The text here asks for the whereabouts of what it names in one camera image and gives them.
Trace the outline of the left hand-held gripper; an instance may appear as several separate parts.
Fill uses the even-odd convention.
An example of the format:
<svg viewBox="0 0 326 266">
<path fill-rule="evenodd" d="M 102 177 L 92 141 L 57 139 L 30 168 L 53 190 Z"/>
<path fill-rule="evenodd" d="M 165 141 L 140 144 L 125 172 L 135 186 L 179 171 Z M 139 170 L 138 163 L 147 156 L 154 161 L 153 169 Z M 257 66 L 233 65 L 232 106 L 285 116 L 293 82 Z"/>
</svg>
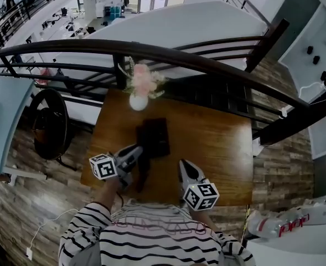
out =
<svg viewBox="0 0 326 266">
<path fill-rule="evenodd" d="M 131 145 L 115 154 L 99 154 L 89 159 L 92 173 L 102 181 L 117 177 L 121 183 L 121 189 L 126 189 L 132 182 L 132 170 L 143 152 L 143 147 Z"/>
</svg>

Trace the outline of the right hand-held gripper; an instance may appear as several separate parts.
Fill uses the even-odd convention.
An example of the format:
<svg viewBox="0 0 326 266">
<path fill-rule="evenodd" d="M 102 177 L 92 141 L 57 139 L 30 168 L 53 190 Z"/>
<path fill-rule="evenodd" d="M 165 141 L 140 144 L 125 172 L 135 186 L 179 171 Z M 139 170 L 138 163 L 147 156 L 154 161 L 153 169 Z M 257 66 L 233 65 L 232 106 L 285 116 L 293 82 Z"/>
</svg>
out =
<svg viewBox="0 0 326 266">
<path fill-rule="evenodd" d="M 191 183 L 184 187 L 184 173 L 191 180 L 202 180 Z M 212 209 L 218 201 L 220 194 L 214 183 L 205 178 L 203 171 L 194 163 L 179 160 L 179 182 L 184 190 L 183 200 L 194 211 L 205 211 Z"/>
</svg>

